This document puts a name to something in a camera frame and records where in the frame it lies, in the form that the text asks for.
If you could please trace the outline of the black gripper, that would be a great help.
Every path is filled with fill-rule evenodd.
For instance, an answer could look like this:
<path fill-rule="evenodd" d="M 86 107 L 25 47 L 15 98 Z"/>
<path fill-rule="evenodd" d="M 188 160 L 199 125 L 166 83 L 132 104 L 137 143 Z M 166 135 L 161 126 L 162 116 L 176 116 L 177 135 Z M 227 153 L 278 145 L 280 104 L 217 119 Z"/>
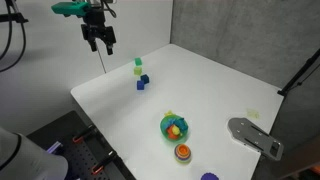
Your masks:
<path fill-rule="evenodd" d="M 98 38 L 106 44 L 107 54 L 113 54 L 113 45 L 116 38 L 112 26 L 105 26 L 105 16 L 103 13 L 87 13 L 83 17 L 84 23 L 81 25 L 83 37 L 91 46 L 92 52 L 97 51 L 95 39 Z"/>

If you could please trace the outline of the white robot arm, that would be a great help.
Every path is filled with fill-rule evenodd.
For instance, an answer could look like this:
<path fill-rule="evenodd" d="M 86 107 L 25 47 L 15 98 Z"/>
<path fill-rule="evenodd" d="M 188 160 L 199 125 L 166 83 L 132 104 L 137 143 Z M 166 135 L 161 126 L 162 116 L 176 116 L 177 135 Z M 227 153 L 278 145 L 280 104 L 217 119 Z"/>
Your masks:
<path fill-rule="evenodd" d="M 20 133 L 0 128 L 0 180 L 65 180 L 69 164 L 55 154 L 56 141 L 47 150 Z"/>

